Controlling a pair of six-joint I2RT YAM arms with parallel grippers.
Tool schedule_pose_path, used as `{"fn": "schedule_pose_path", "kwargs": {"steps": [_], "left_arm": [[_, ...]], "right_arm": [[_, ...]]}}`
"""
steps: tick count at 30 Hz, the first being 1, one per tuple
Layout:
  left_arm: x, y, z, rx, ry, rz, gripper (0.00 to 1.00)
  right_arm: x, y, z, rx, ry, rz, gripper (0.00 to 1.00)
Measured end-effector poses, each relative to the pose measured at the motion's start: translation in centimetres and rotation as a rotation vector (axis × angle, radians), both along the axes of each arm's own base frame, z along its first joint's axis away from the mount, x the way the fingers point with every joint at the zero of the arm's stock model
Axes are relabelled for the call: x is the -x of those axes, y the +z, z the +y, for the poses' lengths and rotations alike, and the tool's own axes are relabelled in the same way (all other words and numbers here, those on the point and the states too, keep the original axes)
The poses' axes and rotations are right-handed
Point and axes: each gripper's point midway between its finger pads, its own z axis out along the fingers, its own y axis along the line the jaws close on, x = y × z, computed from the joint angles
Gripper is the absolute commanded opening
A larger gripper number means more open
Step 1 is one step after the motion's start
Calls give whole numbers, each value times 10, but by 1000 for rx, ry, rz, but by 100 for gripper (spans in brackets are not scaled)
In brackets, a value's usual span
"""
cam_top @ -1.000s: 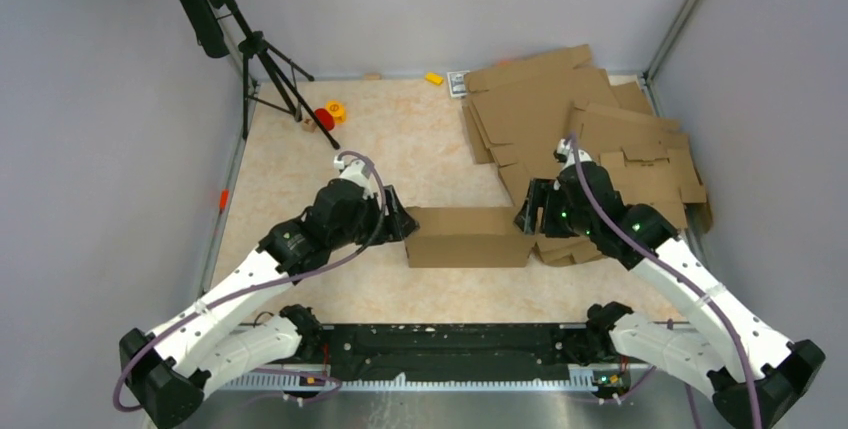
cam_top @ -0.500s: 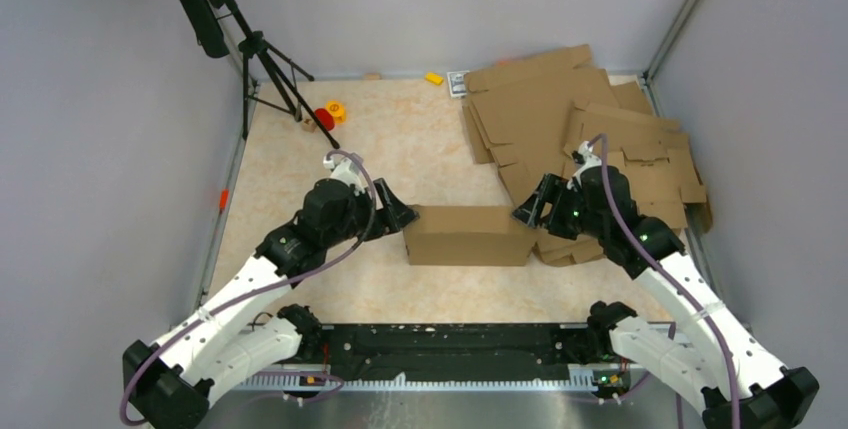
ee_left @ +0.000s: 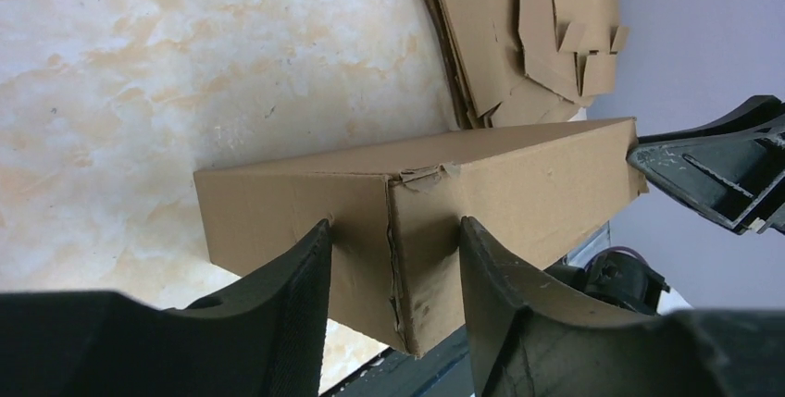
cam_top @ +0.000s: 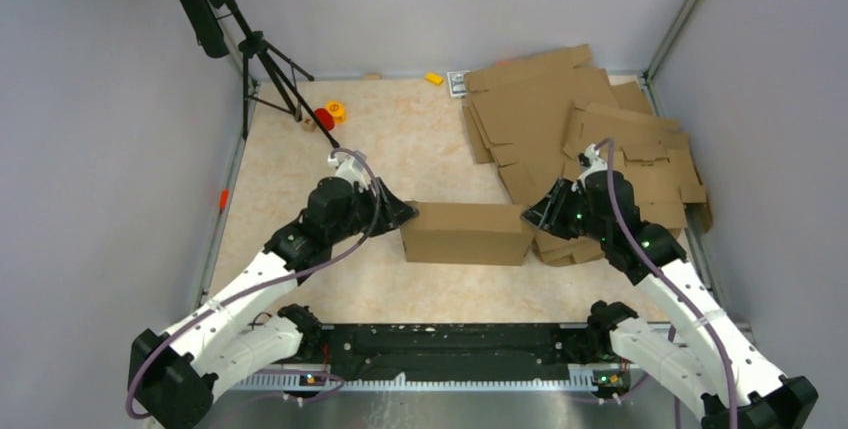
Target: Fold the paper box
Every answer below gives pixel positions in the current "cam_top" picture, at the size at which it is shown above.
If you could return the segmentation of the cardboard box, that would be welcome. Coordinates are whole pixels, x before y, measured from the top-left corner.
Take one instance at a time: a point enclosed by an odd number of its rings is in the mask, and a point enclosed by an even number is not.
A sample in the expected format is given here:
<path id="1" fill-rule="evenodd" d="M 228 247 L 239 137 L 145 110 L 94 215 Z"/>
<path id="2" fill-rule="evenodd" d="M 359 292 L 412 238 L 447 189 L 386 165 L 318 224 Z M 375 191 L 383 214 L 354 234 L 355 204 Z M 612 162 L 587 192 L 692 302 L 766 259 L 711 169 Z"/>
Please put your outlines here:
<path id="1" fill-rule="evenodd" d="M 400 228 L 409 262 L 521 266 L 534 239 L 519 205 L 415 202 L 413 206 L 418 216 Z"/>

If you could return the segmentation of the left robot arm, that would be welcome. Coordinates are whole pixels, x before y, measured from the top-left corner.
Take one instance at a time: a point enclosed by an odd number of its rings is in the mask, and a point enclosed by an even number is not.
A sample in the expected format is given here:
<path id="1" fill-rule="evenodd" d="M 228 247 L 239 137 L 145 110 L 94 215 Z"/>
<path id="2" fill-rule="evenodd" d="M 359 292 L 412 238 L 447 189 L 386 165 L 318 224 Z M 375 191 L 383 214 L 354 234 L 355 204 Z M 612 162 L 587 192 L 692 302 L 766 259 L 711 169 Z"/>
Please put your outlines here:
<path id="1" fill-rule="evenodd" d="M 333 247 L 364 243 L 417 217 L 381 178 L 325 177 L 298 216 L 273 233 L 239 275 L 202 306 L 162 331 L 132 342 L 126 410 L 164 428 L 193 428 L 220 395 L 264 366 L 292 357 L 308 362 L 320 335 L 285 316 L 256 329 L 254 317 L 315 272 L 342 260 Z"/>

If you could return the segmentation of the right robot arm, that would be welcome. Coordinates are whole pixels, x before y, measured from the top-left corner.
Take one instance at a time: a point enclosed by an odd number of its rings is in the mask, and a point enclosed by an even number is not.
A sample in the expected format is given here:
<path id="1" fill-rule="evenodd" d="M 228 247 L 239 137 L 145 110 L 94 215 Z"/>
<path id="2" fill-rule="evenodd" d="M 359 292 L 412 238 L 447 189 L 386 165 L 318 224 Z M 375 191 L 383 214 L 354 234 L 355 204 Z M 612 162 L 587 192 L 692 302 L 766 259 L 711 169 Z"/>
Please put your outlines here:
<path id="1" fill-rule="evenodd" d="M 664 226 L 642 218 L 617 171 L 558 179 L 522 219 L 554 237 L 589 238 L 661 308 L 684 344 L 654 333 L 621 302 L 595 302 L 586 346 L 600 361 L 635 363 L 682 402 L 703 428 L 801 428 L 819 394 L 763 356 L 705 288 Z"/>

